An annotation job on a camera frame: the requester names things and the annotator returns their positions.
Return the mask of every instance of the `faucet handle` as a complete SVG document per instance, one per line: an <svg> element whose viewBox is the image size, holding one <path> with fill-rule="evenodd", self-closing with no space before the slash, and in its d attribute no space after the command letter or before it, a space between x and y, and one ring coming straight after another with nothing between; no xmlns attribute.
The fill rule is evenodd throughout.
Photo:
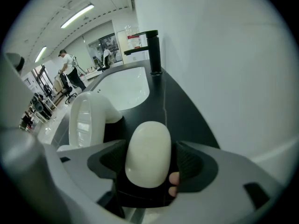
<svg viewBox="0 0 299 224"><path fill-rule="evenodd" d="M151 30L151 31L146 31L146 32L140 32L134 35L146 35L146 38L152 38L154 36L158 35L158 30Z"/></svg>

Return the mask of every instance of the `white shirt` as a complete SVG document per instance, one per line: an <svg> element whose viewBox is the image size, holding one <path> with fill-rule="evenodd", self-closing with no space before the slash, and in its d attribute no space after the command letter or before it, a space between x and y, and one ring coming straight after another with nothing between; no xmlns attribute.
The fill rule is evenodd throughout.
<svg viewBox="0 0 299 224"><path fill-rule="evenodd" d="M107 66L107 64L105 64L105 57L109 56L109 55L112 55L112 53L110 52L110 50L108 50L108 49L104 50L104 54L103 54L103 64L104 64L104 67Z"/></svg>
<svg viewBox="0 0 299 224"><path fill-rule="evenodd" d="M74 61L73 56L71 56L70 54L65 54L64 64L67 64L67 68L64 72L65 72L66 75L69 75L73 71L73 69L74 69L73 61Z"/></svg>

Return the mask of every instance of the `black faucet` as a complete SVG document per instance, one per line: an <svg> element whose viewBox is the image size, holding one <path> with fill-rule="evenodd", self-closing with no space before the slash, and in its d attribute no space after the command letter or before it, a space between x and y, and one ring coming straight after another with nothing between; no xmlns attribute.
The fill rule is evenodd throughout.
<svg viewBox="0 0 299 224"><path fill-rule="evenodd" d="M160 44L159 44L159 37L158 30L140 32L134 35L146 35L148 46L147 47L140 47L136 49L126 50L124 54L126 56L131 55L132 53L149 50L149 62L151 68L151 75L157 76L162 74L161 70L161 58L160 58Z"/></svg>

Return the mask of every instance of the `black countertop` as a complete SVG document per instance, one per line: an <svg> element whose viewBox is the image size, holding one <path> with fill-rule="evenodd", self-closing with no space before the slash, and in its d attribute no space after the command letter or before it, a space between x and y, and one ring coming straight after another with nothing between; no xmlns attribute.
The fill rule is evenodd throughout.
<svg viewBox="0 0 299 224"><path fill-rule="evenodd" d="M149 60L110 68L99 75L85 91L93 91L97 84L109 74L134 67L145 68L149 96L140 105L121 111L123 118L119 122L106 124L104 142L122 139L129 142L134 130L141 123L157 121L167 126L173 143L185 140L219 148L206 121L177 82L164 70L160 76L150 75ZM57 148L69 144L68 127L69 113L62 119L54 135L52 144Z"/></svg>

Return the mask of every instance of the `ceiling light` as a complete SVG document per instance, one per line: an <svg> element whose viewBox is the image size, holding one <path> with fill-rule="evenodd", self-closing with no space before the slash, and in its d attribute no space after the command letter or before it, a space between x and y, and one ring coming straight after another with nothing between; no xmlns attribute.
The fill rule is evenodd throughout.
<svg viewBox="0 0 299 224"><path fill-rule="evenodd" d="M87 7L81 9L80 11L78 11L75 15L73 15L69 20L67 20L62 26L61 28L66 28L72 21L74 21L76 18L78 18L79 16L81 16L82 14L86 13L87 11L89 11L90 9L94 8L94 5L90 4Z"/></svg>
<svg viewBox="0 0 299 224"><path fill-rule="evenodd" d="M41 58L43 52L46 50L47 47L43 47L41 52L38 54L37 58L36 58L36 61L35 62L38 62L39 58Z"/></svg>

